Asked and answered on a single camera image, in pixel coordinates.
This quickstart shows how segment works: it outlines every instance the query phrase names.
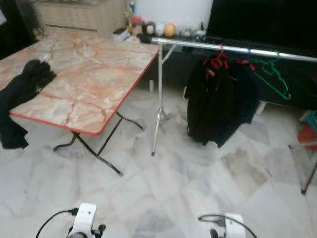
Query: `white ball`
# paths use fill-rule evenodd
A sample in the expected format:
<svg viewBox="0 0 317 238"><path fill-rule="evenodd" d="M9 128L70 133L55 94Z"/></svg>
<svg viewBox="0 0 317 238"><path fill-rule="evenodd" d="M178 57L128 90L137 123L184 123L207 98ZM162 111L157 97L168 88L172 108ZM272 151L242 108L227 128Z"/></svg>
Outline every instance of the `white ball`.
<svg viewBox="0 0 317 238"><path fill-rule="evenodd" d="M154 33L153 25L148 25L147 26L147 33L150 34L150 35Z"/></svg>
<svg viewBox="0 0 317 238"><path fill-rule="evenodd" d="M158 36L162 36L165 31L165 24L164 23L159 23L155 27L155 34Z"/></svg>

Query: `white wall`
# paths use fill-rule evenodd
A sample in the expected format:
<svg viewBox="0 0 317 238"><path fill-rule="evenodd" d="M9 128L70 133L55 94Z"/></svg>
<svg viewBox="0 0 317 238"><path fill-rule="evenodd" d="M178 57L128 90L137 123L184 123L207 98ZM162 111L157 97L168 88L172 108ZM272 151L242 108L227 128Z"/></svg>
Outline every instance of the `white wall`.
<svg viewBox="0 0 317 238"><path fill-rule="evenodd" d="M136 15L145 21L174 23L177 31L207 28L213 0L136 0Z"/></svg>

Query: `ball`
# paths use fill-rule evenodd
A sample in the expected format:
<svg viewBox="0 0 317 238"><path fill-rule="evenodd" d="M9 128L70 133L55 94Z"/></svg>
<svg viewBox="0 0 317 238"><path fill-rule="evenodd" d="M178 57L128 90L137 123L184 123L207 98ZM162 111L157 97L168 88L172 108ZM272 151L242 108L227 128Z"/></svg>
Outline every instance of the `ball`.
<svg viewBox="0 0 317 238"><path fill-rule="evenodd" d="M147 33L148 33L149 35L152 35L152 34L154 33L154 27L153 27L153 25L148 25L148 26L147 26Z"/></svg>
<svg viewBox="0 0 317 238"><path fill-rule="evenodd" d="M168 24L165 27L165 36L168 38L172 38L175 36L176 33L176 26L174 24Z"/></svg>
<svg viewBox="0 0 317 238"><path fill-rule="evenodd" d="M165 31L165 24L164 23L159 23L156 25L155 34L157 36L162 36L164 34L164 31Z"/></svg>

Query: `black cable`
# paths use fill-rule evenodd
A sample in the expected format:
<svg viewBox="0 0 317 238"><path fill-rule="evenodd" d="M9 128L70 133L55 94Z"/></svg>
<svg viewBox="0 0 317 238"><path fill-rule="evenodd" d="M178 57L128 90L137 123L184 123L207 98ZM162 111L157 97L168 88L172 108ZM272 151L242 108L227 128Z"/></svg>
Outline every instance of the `black cable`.
<svg viewBox="0 0 317 238"><path fill-rule="evenodd" d="M72 210L64 210L64 211L60 211L60 212L57 212L55 213L54 215L52 215L50 218L48 218L46 220L46 222L44 222L44 224L40 227L39 231L37 232L35 238L39 238L39 235L41 233L41 230L43 229L43 227L55 216L59 215L59 214L62 214L62 213L70 213L71 215L73 216L76 216L77 215L77 212L78 212L78 208L74 208Z"/></svg>
<svg viewBox="0 0 317 238"><path fill-rule="evenodd" d="M214 222L214 221L211 221L211 220L204 220L205 217L221 217L221 218L226 218L226 219L229 219L231 221L234 221L236 223L238 223L239 225L243 226L245 229L248 230L248 232L250 232L250 234L254 237L254 238L257 238L257 236L253 233L253 231L247 227L246 225L244 225L243 223L237 221L236 219L233 219L231 217L227 217L227 216L224 216L224 215L220 215L220 214L205 214L205 215L201 215L199 218L198 218L198 221L202 221L202 222Z"/></svg>

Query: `television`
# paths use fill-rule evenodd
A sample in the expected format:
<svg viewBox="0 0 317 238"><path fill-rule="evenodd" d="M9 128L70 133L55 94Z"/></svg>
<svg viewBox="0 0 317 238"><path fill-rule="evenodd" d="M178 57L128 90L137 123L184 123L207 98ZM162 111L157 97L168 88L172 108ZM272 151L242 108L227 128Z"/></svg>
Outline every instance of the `television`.
<svg viewBox="0 0 317 238"><path fill-rule="evenodd" d="M296 7L286 8L286 0L214 0L207 35L236 46L317 56L317 20L309 20L315 14L305 3Z"/></svg>

